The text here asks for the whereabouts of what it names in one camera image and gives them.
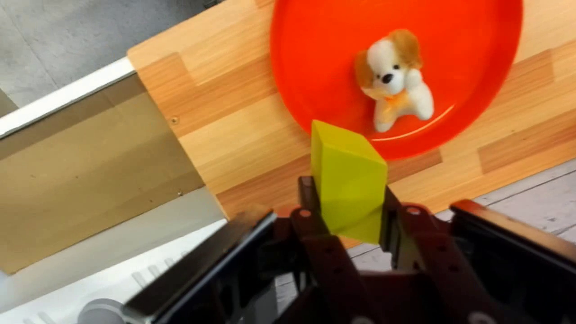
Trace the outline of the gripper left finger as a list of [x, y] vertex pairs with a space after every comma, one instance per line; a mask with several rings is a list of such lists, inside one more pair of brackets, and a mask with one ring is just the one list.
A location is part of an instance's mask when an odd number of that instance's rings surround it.
[[311, 176], [298, 179], [300, 206], [282, 218], [245, 211], [161, 274], [123, 306], [126, 324], [288, 324], [275, 279], [291, 273], [293, 320], [353, 320], [344, 293], [366, 291], [339, 238], [329, 233]]

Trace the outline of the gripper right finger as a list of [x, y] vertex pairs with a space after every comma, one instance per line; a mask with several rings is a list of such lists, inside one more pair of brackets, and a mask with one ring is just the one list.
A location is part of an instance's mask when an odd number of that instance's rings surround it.
[[576, 244], [472, 200], [444, 221], [389, 187], [380, 245], [424, 285], [436, 324], [576, 324]]

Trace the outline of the yellow block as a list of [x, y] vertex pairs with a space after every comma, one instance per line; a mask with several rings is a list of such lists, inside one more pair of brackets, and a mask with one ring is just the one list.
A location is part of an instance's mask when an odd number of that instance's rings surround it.
[[323, 121], [311, 124], [311, 176], [332, 234], [377, 244], [387, 163], [363, 136]]

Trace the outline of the white and brown plush dog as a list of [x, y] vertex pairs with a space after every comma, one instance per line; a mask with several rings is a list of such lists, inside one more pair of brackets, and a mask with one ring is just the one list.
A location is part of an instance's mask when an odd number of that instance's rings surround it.
[[434, 114], [432, 91], [421, 73], [419, 41], [407, 29], [395, 29], [358, 53], [355, 80], [375, 102], [374, 128], [389, 131], [399, 117], [413, 115], [426, 121]]

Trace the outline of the orange round plastic plate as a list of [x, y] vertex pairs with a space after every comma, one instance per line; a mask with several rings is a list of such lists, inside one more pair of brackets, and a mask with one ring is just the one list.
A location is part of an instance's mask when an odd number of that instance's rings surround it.
[[[446, 144], [487, 109], [516, 56], [523, 12], [523, 0], [276, 0], [272, 74], [307, 133], [323, 121], [365, 136], [386, 160], [405, 159]], [[353, 62], [395, 29], [419, 40], [434, 113], [377, 133]]]

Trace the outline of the white ribbed plastic object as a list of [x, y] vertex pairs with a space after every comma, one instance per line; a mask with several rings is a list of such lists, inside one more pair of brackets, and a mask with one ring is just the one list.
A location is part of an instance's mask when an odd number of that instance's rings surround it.
[[76, 324], [95, 299], [125, 303], [227, 224], [218, 220], [148, 252], [56, 289], [0, 314], [0, 324]]

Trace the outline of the brown cardboard panel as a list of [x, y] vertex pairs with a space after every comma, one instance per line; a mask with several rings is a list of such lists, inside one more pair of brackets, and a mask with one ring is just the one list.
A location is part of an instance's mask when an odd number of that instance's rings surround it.
[[202, 186], [138, 75], [126, 76], [0, 139], [0, 270]]

